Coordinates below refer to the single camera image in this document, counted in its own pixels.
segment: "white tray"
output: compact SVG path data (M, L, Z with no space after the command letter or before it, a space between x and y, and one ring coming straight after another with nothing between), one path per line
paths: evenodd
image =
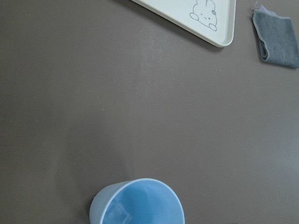
M132 0L205 41L228 46L234 38L236 0Z

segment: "gray cloth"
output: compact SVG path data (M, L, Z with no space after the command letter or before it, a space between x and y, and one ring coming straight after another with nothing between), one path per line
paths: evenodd
M254 10L253 23L263 61L299 68L299 47L289 17L278 16L259 6Z

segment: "blue cup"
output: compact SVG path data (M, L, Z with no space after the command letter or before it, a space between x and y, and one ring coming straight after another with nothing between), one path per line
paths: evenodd
M91 224L185 224L177 195L154 179L105 187L94 197L89 218Z

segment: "folded cloth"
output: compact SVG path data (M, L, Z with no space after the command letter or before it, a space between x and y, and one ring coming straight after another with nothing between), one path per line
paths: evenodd
M299 68L299 47L289 17L278 16L264 6L257 6L253 23L264 62Z

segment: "bunny face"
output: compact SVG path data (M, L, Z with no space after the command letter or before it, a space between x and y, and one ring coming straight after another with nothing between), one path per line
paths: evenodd
M197 0L190 16L211 30L217 31L215 4L212 0Z

